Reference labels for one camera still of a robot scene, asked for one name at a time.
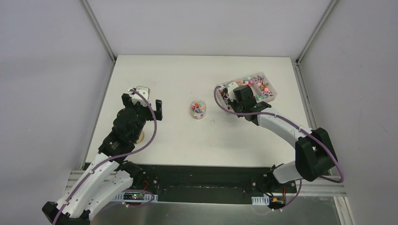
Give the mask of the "wooden jar lid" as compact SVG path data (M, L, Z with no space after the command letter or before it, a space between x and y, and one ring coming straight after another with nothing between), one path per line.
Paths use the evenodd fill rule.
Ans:
M137 138L137 140L135 141L135 144L138 144L138 143L142 142L144 137L145 137L145 133L144 133L144 131L141 131L139 136L138 136L138 138Z

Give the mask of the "clear plastic jar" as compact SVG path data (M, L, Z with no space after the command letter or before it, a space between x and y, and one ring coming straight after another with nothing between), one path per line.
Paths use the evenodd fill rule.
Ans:
M207 111L207 105L202 100L195 100L190 104L190 115L196 119L200 120L205 117Z

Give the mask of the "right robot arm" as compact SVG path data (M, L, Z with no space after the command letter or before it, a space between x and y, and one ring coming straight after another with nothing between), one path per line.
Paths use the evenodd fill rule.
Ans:
M323 128L301 126L281 115L264 101L256 101L249 86L230 83L221 88L226 92L231 114L266 128L284 139L295 150L295 159L272 169L267 174L267 188L278 192L293 180L313 181L332 167L339 168L328 132Z

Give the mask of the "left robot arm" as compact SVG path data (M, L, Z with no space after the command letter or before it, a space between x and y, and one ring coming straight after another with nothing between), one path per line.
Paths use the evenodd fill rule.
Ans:
M59 200L46 202L42 212L53 225L88 225L94 217L122 191L139 189L143 184L142 169L126 157L143 151L154 140L138 150L139 140L147 121L163 119L162 101L155 100L155 108L148 102L149 92L138 88L122 95L124 108L113 121L113 127L98 153L72 188Z

